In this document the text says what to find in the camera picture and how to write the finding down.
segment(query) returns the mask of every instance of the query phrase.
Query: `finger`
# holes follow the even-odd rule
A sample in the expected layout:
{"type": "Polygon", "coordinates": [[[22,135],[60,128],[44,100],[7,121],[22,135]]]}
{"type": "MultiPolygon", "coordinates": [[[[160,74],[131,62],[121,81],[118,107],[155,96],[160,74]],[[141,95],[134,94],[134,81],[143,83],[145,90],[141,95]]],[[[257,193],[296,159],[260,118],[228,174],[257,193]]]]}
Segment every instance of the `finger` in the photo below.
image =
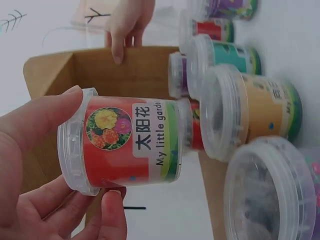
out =
{"type": "Polygon", "coordinates": [[[127,188],[126,187],[112,187],[105,190],[105,192],[109,191],[118,191],[121,194],[122,200],[125,199],[125,196],[127,194],[127,188]]]}
{"type": "Polygon", "coordinates": [[[124,59],[124,39],[125,35],[121,31],[111,32],[112,46],[111,51],[116,64],[121,64],[124,59]]]}
{"type": "Polygon", "coordinates": [[[10,136],[24,152],[56,129],[78,110],[83,93],[80,87],[58,96],[43,96],[0,117],[0,132],[10,136]]]}
{"type": "Polygon", "coordinates": [[[20,198],[29,201],[43,219],[57,209],[72,192],[61,175],[36,190],[22,194],[20,198]]]}
{"type": "Polygon", "coordinates": [[[97,209],[96,214],[91,218],[87,226],[76,236],[72,238],[72,240],[97,240],[101,227],[101,204],[97,209]]]}
{"type": "Polygon", "coordinates": [[[126,47],[126,48],[131,48],[131,47],[132,47],[132,41],[133,41],[132,35],[127,36],[127,37],[125,38],[125,47],[126,47]]]}
{"type": "Polygon", "coordinates": [[[71,199],[62,205],[45,221],[56,227],[58,234],[67,237],[81,222],[94,197],[76,192],[71,199]]]}
{"type": "Polygon", "coordinates": [[[112,46],[112,38],[111,38],[111,33],[109,31],[105,32],[104,36],[104,46],[106,48],[111,48],[112,46]]]}
{"type": "Polygon", "coordinates": [[[101,227],[98,240],[126,240],[127,222],[121,195],[107,192],[101,202],[101,227]]]}
{"type": "Polygon", "coordinates": [[[142,47],[142,38],[144,31],[139,31],[134,35],[134,47],[142,47]]]}

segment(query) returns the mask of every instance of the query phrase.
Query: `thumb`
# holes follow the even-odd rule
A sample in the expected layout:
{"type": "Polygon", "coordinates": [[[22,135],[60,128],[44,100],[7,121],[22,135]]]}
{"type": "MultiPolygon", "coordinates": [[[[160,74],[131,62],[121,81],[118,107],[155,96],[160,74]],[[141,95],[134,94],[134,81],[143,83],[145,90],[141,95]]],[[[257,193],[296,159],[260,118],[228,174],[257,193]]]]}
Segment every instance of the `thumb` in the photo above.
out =
{"type": "Polygon", "coordinates": [[[111,51],[116,64],[121,64],[124,59],[124,40],[126,34],[120,29],[111,32],[111,51]]]}
{"type": "Polygon", "coordinates": [[[126,240],[127,221],[120,192],[110,190],[101,202],[101,228],[98,240],[126,240]]]}
{"type": "Polygon", "coordinates": [[[24,152],[71,118],[82,98],[80,87],[74,86],[62,95],[32,100],[0,117],[0,132],[10,136],[24,152]]]}

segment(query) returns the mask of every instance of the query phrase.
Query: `plastic container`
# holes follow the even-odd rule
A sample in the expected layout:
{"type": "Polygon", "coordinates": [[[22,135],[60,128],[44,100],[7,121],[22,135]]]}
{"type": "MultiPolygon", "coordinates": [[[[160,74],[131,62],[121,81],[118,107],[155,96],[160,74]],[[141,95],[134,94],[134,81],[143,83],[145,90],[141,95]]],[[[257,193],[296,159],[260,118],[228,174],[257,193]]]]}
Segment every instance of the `plastic container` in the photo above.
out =
{"type": "Polygon", "coordinates": [[[180,99],[188,97],[187,85],[187,57],[175,52],[169,55],[168,66],[169,95],[172,98],[180,99]]]}
{"type": "Polygon", "coordinates": [[[203,77],[208,67],[231,64],[242,73],[261,75],[261,62],[252,47],[212,40],[207,34],[191,38],[187,52],[187,84],[192,99],[199,100],[203,77]]]}
{"type": "Polygon", "coordinates": [[[301,128],[303,109],[294,86],[241,73],[232,65],[208,69],[200,99],[203,145],[212,159],[228,162],[237,147],[257,137],[291,142],[301,128]]]}
{"type": "Polygon", "coordinates": [[[312,240],[320,239],[320,148],[314,147],[309,149],[299,149],[304,156],[304,160],[309,167],[313,180],[316,210],[315,210],[315,225],[312,234],[312,240]]]}
{"type": "Polygon", "coordinates": [[[204,144],[200,129],[200,104],[198,101],[190,101],[182,98],[177,101],[182,128],[184,129],[183,139],[186,151],[204,150],[204,144]]]}
{"type": "Polygon", "coordinates": [[[235,30],[233,23],[224,18],[211,17],[205,22],[189,18],[187,11],[182,10],[179,18],[179,49],[187,53],[188,41],[197,34],[208,34],[212,40],[233,43],[235,30]]]}
{"type": "Polygon", "coordinates": [[[244,19],[252,18],[258,0],[187,0],[187,12],[199,22],[209,18],[244,19]]]}
{"type": "Polygon", "coordinates": [[[228,240],[316,240],[315,219],[314,181],[290,142],[263,137],[236,151],[224,185],[228,240]]]}
{"type": "Polygon", "coordinates": [[[182,132],[175,101],[84,89],[80,108],[58,128],[63,176],[88,196],[101,188],[171,183],[180,174],[182,132]]]}

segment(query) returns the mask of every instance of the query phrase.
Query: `flower picture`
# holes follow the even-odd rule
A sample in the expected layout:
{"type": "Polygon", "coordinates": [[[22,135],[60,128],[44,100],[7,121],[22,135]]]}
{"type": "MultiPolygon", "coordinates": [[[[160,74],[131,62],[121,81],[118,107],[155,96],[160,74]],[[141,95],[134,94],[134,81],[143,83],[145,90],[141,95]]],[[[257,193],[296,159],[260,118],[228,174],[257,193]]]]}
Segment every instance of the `flower picture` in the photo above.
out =
{"type": "Polygon", "coordinates": [[[106,151],[121,148],[127,143],[131,133],[130,116],[116,107],[100,108],[86,121],[86,134],[91,143],[106,151]]]}

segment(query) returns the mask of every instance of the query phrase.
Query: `orange flower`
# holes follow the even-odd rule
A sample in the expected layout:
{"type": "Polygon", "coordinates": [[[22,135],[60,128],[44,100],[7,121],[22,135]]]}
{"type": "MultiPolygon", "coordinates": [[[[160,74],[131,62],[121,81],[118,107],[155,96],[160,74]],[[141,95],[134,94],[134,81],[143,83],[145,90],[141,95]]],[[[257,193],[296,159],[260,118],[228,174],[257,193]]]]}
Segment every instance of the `orange flower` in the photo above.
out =
{"type": "Polygon", "coordinates": [[[91,141],[94,145],[96,145],[98,148],[103,149],[106,146],[106,141],[103,138],[103,136],[99,136],[95,134],[95,132],[91,131],[91,141]]]}
{"type": "Polygon", "coordinates": [[[104,130],[102,137],[107,144],[111,145],[116,144],[119,141],[119,135],[117,134],[117,132],[110,129],[104,130]]]}

